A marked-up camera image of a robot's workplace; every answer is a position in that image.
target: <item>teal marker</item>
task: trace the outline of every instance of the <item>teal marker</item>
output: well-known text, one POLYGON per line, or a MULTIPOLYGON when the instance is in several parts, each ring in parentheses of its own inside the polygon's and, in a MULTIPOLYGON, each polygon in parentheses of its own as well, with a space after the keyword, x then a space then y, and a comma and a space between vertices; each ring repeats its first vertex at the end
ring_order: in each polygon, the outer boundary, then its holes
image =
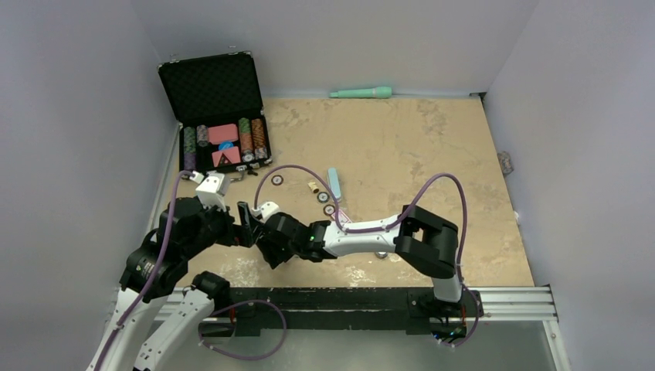
POLYGON ((373 89, 339 90, 330 93, 330 98, 389 98, 390 87, 374 87, 373 89))

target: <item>stack of poker chips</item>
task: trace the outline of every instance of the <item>stack of poker chips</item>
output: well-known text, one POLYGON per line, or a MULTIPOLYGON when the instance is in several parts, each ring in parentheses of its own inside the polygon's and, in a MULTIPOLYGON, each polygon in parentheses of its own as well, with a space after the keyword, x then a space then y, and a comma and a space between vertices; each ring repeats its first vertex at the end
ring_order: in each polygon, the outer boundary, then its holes
POLYGON ((198 134, 198 146, 207 147, 209 145, 209 132, 207 131, 207 127, 205 125, 198 125, 196 132, 198 134))
POLYGON ((267 158, 266 137, 264 137, 264 124, 259 118, 253 120, 253 141, 255 142, 255 158, 267 158))
POLYGON ((195 170, 195 129, 186 127, 184 128, 183 142, 184 145, 184 169, 195 170))
POLYGON ((250 132, 250 120, 239 119, 239 141, 241 142, 241 159, 249 162, 255 159, 253 155, 253 135, 250 132))

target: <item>black base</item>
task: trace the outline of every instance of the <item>black base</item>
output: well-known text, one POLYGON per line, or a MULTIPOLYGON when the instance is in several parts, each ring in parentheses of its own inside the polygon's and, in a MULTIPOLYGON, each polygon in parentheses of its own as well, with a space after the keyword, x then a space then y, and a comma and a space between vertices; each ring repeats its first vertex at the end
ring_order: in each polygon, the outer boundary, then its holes
MULTIPOLYGON (((479 299, 477 291, 471 292, 479 299)), ((270 300, 284 313, 289 329, 395 330, 427 335, 462 327, 460 322, 448 323, 447 317, 435 317, 439 305, 422 305, 433 299, 432 288, 230 288, 230 295, 234 302, 270 300)), ((468 318, 475 317, 475 302, 466 292, 461 305, 468 318)), ((460 318, 461 307, 455 307, 444 308, 442 314, 460 318)), ((478 313, 484 314, 482 304, 478 313)), ((282 328, 278 314, 265 305, 242 306, 236 318, 236 336, 258 336, 262 328, 282 328)))

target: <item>case lid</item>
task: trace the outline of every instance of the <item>case lid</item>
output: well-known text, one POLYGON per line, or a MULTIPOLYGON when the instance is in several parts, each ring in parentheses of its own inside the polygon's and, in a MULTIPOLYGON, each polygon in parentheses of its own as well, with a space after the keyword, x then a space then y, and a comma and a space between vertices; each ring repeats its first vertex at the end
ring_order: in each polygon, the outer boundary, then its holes
POLYGON ((163 63, 159 77, 175 118, 185 125, 263 108, 250 52, 163 63))

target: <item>poker chip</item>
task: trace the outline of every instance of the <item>poker chip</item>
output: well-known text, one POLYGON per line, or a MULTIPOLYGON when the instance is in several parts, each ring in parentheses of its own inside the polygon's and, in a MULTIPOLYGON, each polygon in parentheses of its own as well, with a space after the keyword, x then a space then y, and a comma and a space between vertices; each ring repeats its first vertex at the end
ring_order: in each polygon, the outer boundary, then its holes
POLYGON ((327 192, 319 192, 316 195, 316 199, 319 203, 326 203, 327 201, 330 201, 330 195, 327 192))
POLYGON ((270 182, 273 183, 274 186, 279 186, 284 183, 284 178, 282 178, 282 175, 274 175, 273 178, 270 179, 270 182))
POLYGON ((224 141, 219 145, 219 151, 222 151, 223 149, 227 148, 232 148, 234 147, 234 144, 231 141, 224 141))
POLYGON ((323 214, 327 216, 331 216, 332 214, 334 214, 334 205, 325 205, 323 207, 323 214))
POLYGON ((184 167, 188 171, 195 170, 195 153, 184 154, 184 167))
POLYGON ((209 145, 209 132, 205 125, 198 125, 196 128, 196 140, 199 147, 207 147, 209 145))

